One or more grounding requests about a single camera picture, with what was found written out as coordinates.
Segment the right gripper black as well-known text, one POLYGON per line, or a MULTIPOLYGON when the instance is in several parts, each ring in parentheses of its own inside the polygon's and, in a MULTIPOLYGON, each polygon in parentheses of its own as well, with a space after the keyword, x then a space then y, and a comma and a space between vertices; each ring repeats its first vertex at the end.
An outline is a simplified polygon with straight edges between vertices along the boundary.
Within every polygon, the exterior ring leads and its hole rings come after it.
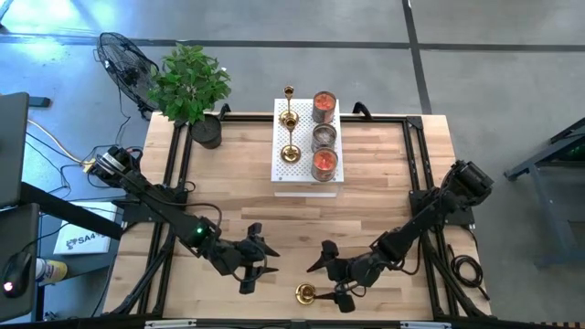
MULTIPOLYGON (((350 259, 339 259, 339 250, 332 240, 321 243, 319 259, 306 271, 314 272, 325 268, 328 278, 338 284, 356 283, 358 286, 371 287, 382 272, 381 258, 374 253, 366 253, 350 259)), ((316 300, 333 301, 341 313, 352 313, 355 309, 353 297, 345 292, 329 292, 316 295, 316 300)))

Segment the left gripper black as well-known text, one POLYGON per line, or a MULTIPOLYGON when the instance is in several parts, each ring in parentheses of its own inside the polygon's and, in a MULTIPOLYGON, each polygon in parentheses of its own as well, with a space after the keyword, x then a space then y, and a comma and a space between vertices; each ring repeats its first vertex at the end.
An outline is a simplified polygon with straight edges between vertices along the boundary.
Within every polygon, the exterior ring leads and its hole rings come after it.
POLYGON ((271 267, 254 267, 257 261, 257 247, 268 256, 280 257, 280 254, 269 247, 261 235, 262 224, 255 222, 248 227, 248 236, 241 241, 231 241, 214 237, 208 244, 207 260, 222 276, 237 277, 236 270, 244 269, 244 278, 239 284, 240 294, 255 292, 256 280, 264 273, 278 271, 271 267))

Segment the brass candlestick holder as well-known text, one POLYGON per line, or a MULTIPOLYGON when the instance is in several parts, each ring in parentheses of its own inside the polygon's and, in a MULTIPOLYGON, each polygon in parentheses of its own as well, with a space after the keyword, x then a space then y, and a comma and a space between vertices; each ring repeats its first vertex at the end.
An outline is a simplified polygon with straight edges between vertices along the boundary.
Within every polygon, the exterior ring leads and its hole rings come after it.
POLYGON ((284 162, 289 164, 297 163, 302 155, 298 146, 293 144, 293 131, 289 132, 289 142, 281 149, 281 158, 284 162))
POLYGON ((287 85, 283 89, 284 97, 287 100, 286 109, 280 114, 279 119, 281 124, 289 131, 292 132, 296 127, 299 116, 292 110, 291 100, 293 98, 294 87, 287 85))
POLYGON ((310 282, 303 282, 295 289, 295 298, 301 305, 310 305, 314 302, 316 288, 310 282))

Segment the orange candle dark tin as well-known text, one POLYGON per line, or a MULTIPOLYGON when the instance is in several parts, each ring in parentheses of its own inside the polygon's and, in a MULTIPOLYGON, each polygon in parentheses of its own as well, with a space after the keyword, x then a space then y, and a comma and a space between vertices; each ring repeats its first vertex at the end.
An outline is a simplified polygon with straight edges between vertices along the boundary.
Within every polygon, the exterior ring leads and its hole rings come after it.
POLYGON ((319 91, 313 98, 312 117, 317 123, 329 123, 335 114, 336 97, 329 91, 319 91))
POLYGON ((331 148, 319 148, 315 151, 311 172, 314 179, 320 182, 327 182, 335 177, 338 157, 331 148))

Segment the white perforated metal shelf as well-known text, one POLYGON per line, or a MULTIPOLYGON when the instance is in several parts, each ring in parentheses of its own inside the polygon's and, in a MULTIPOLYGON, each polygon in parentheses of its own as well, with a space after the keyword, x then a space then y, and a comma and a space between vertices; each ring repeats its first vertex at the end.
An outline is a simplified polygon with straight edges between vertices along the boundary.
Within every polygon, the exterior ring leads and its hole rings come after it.
POLYGON ((281 150, 289 144, 289 131, 282 125, 280 114, 288 110, 288 101, 275 99, 273 103, 271 182, 276 196, 298 197, 337 197, 345 181, 343 143, 339 101, 336 102, 335 114, 331 125, 335 128, 334 150, 337 154, 337 166, 332 180, 319 182, 314 179, 311 169, 314 153, 311 145, 313 130, 317 125, 312 118, 312 99, 291 99, 291 111, 299 115, 299 122, 292 132, 292 144, 301 150, 301 158, 296 163, 287 163, 282 159, 281 150))

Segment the white printed paper box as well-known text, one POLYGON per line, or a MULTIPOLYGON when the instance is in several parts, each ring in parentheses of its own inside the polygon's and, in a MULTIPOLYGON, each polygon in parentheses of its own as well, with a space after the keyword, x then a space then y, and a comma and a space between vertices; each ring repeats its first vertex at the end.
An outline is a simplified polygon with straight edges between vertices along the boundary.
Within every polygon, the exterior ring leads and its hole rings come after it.
MULTIPOLYGON (((117 206, 108 202, 74 202, 74 205, 110 221, 116 219, 119 210, 117 206)), ((110 244, 110 238, 62 220, 53 253, 57 255, 102 254, 109 250, 110 244)))

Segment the black desk beam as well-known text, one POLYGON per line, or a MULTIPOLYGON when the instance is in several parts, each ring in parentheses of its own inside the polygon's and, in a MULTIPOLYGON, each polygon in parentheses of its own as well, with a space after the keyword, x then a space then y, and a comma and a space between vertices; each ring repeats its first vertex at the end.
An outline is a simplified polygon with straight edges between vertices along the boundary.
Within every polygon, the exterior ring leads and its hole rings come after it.
POLYGON ((28 183, 21 184, 19 200, 21 204, 37 204, 42 212, 52 217, 65 219, 72 225, 115 240, 122 237, 123 230, 119 224, 28 183))

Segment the green potted plant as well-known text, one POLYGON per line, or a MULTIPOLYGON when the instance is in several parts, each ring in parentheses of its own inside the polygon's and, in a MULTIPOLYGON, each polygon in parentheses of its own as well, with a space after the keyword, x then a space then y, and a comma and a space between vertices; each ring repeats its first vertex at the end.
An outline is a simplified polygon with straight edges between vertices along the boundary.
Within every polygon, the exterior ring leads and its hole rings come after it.
POLYGON ((188 126, 189 136, 206 149, 222 143, 220 119, 211 114, 218 101, 231 94, 231 77, 218 59, 199 45, 178 44, 151 70, 148 99, 170 122, 188 126))

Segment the white yellow spray can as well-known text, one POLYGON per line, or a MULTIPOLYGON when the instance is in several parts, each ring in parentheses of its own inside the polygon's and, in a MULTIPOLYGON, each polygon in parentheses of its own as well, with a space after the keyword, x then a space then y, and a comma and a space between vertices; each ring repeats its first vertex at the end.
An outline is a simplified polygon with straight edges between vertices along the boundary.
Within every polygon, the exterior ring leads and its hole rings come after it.
POLYGON ((36 282, 39 284, 52 284, 63 281, 68 273, 65 262, 57 260, 36 259, 36 282))

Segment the blue-grey metal cart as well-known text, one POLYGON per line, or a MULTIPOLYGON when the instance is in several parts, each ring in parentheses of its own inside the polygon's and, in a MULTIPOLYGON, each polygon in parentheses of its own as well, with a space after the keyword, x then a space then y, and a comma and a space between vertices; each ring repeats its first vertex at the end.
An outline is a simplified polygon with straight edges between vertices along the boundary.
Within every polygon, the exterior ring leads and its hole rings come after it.
POLYGON ((529 175, 556 249, 535 261, 544 268, 585 261, 585 117, 555 134, 546 147, 504 171, 529 175))

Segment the dark grey desk pad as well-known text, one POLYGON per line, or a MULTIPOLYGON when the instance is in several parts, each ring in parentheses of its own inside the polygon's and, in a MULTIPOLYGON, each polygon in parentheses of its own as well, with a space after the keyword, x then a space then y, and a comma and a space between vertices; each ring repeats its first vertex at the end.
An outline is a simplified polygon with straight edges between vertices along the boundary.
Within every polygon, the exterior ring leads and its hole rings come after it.
POLYGON ((0 211, 0 323, 32 311, 35 303, 37 233, 39 208, 36 204, 0 211), (32 255, 27 291, 18 298, 2 293, 2 273, 8 258, 19 251, 32 255))

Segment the black floor fan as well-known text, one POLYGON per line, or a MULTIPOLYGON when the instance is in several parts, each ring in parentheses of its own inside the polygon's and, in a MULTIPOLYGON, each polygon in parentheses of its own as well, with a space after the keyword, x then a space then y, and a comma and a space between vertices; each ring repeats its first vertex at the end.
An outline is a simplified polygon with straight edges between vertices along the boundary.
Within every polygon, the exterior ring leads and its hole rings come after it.
POLYGON ((144 120, 158 110, 158 104, 149 97, 155 85, 152 72, 159 70, 129 38, 115 32, 98 36, 96 54, 108 75, 131 101, 144 120))

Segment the dark grey monitor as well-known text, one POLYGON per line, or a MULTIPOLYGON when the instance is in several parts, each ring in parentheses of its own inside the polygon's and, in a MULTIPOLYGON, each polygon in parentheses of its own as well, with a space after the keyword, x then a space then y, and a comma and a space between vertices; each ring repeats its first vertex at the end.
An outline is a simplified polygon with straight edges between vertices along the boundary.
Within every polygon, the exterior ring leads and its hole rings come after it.
POLYGON ((29 95, 0 96, 0 208, 20 198, 29 95))

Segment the silver frame bracket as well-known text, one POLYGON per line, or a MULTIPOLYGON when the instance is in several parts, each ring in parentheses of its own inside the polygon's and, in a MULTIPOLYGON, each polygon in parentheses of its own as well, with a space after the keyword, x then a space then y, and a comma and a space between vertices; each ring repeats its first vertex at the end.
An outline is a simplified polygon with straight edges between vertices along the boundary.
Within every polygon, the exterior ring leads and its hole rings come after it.
POLYGON ((146 321, 144 329, 190 329, 197 328, 196 319, 164 319, 146 321))
POLYGON ((442 322, 423 322, 423 321, 404 321, 399 325, 400 329, 452 329, 450 323, 442 322))

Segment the black aluminium table frame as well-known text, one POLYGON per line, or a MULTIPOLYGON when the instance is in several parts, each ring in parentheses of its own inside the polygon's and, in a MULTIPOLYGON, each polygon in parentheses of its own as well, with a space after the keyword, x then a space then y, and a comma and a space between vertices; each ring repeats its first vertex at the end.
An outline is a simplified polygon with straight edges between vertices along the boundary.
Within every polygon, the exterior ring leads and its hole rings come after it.
POLYGON ((188 196, 190 210, 218 220, 226 239, 242 239, 250 224, 260 222, 266 242, 280 257, 269 263, 276 272, 260 277, 255 292, 243 295, 232 277, 219 275, 205 260, 182 246, 174 248, 171 264, 154 276, 142 309, 165 318, 429 320, 432 317, 429 274, 406 258, 403 272, 387 271, 356 299, 352 313, 341 313, 330 301, 301 305, 296 287, 310 282, 317 291, 333 284, 325 271, 307 272, 318 259, 321 243, 337 243, 343 257, 367 251, 381 233, 410 218, 409 191, 439 183, 454 160, 447 121, 442 115, 359 114, 342 118, 345 181, 337 197, 274 195, 271 182, 273 124, 258 113, 230 112, 223 123, 223 142, 215 150, 187 146, 186 133, 156 115, 144 145, 142 169, 154 183, 164 178, 170 147, 186 170, 175 178, 195 186, 188 196))

